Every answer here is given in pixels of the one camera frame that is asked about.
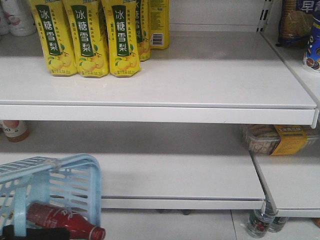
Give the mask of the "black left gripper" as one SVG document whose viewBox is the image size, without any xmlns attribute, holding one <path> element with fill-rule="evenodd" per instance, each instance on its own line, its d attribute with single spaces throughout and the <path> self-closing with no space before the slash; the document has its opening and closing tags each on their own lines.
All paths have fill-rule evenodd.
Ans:
<svg viewBox="0 0 320 240">
<path fill-rule="evenodd" d="M 2 228 L 1 240 L 70 240 L 71 234 L 64 227 L 58 228 L 27 228 L 26 236 L 17 236 L 14 233 L 14 225 Z"/>
</svg>

